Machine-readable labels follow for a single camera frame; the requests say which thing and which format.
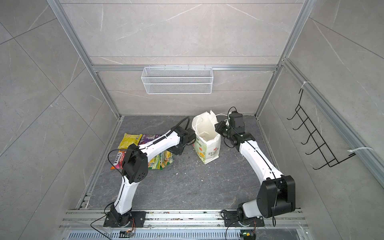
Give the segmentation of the floral paper bag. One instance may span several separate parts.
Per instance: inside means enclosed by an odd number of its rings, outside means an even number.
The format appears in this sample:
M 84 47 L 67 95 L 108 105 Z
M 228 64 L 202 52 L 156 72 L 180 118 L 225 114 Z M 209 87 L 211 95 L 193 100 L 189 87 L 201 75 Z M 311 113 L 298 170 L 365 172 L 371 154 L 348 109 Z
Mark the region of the floral paper bag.
M 219 158 L 221 135 L 215 130 L 215 124 L 219 123 L 217 116 L 226 115 L 215 114 L 213 111 L 204 112 L 195 116 L 192 121 L 192 129 L 196 134 L 193 147 L 205 165 Z

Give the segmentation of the green apple candy packet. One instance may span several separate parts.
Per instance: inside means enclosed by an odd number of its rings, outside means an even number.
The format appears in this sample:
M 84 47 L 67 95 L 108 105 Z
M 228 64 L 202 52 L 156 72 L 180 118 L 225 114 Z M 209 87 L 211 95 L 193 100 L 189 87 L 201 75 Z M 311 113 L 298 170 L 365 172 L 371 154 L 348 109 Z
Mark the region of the green apple candy packet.
M 166 166 L 172 164 L 173 162 L 174 162 L 174 155 L 169 151 L 164 151 L 149 161 L 148 169 L 162 170 Z

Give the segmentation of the purple snack packet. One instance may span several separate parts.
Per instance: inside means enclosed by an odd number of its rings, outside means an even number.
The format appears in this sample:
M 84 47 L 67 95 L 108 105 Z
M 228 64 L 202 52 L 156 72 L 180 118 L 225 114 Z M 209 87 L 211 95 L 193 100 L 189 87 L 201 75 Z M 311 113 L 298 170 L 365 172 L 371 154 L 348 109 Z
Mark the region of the purple snack packet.
M 151 142 L 151 141 L 157 139 L 158 137 L 160 137 L 160 135 L 143 134 L 141 139 L 140 139 L 139 145 L 144 145 L 148 142 Z

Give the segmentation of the yellow snack packet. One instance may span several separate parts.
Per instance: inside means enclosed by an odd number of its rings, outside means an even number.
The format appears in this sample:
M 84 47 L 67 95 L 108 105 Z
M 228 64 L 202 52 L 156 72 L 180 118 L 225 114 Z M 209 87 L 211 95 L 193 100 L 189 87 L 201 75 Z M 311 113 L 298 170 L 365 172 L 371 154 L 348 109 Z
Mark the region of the yellow snack packet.
M 122 141 L 120 142 L 118 149 L 119 150 L 127 149 L 132 144 L 135 144 L 136 146 L 138 146 L 142 136 L 143 136 L 142 134 L 131 135 L 131 134 L 124 133 L 124 137 L 123 137 Z

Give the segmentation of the orange blackcurrant candy packet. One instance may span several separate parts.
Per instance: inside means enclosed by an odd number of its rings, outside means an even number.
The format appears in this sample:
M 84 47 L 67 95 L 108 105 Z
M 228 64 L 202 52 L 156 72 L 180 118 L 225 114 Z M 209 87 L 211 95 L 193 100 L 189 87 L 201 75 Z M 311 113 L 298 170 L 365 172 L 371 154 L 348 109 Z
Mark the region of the orange blackcurrant candy packet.
M 111 167 L 111 170 L 118 169 L 121 170 L 123 168 L 123 160 L 125 158 L 126 151 L 118 151 L 117 156 L 115 158 L 115 161 L 113 163 L 113 166 Z

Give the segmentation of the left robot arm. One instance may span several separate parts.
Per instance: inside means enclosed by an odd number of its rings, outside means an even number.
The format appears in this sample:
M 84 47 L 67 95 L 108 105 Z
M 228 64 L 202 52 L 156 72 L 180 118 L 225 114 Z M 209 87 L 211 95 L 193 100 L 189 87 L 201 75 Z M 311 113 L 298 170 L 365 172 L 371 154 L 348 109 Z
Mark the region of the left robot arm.
M 196 141 L 196 134 L 189 124 L 190 117 L 185 117 L 160 137 L 139 146 L 131 144 L 124 149 L 126 153 L 122 169 L 118 171 L 122 176 L 122 184 L 117 199 L 108 205 L 110 211 L 105 213 L 103 227 L 134 228 L 134 217 L 131 215 L 133 199 L 139 183 L 148 175 L 149 161 L 164 151 L 181 155 L 185 146 L 192 145 Z

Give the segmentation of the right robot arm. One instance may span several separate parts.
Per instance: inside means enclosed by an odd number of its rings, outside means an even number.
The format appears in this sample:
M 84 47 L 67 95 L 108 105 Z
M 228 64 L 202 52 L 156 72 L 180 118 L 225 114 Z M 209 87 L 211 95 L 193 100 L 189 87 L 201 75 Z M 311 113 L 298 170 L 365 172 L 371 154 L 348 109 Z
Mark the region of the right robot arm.
M 236 107 L 231 107 L 227 120 L 215 124 L 218 134 L 229 140 L 250 164 L 261 184 L 255 200 L 239 204 L 237 218 L 245 224 L 256 218 L 271 219 L 273 227 L 276 217 L 296 209 L 296 183 L 292 176 L 284 175 L 266 157 L 255 137 L 246 132 L 244 118 Z

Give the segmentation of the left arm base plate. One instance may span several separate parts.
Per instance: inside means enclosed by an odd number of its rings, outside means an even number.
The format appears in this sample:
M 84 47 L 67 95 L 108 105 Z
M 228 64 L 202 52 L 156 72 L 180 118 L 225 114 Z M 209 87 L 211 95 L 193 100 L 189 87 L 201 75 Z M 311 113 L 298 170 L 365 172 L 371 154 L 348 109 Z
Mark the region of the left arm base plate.
M 108 212 L 103 227 L 110 228 L 129 228 L 135 224 L 135 227 L 142 228 L 146 219 L 147 212 L 139 211 L 121 215 L 117 212 Z

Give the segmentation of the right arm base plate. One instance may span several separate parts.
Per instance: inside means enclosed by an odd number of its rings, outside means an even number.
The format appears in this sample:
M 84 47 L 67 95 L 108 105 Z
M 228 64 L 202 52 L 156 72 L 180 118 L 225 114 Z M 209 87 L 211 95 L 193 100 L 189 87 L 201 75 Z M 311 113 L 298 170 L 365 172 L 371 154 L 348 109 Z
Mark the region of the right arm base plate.
M 222 219 L 224 220 L 225 227 L 264 227 L 265 222 L 262 217 L 255 217 L 251 219 L 241 220 L 237 211 L 221 210 Z

